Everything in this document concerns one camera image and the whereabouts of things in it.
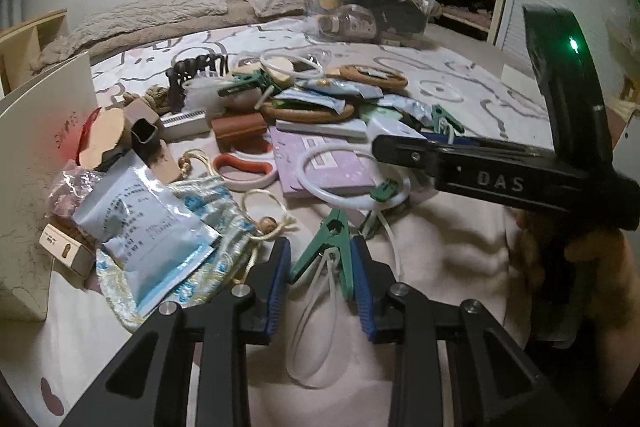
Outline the right hand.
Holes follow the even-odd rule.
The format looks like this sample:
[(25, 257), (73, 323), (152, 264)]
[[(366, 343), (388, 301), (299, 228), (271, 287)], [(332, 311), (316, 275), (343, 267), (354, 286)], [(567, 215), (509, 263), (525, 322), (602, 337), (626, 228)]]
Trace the right hand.
[(532, 295), (526, 355), (561, 389), (618, 399), (639, 367), (639, 275), (619, 229), (520, 210), (511, 262)]

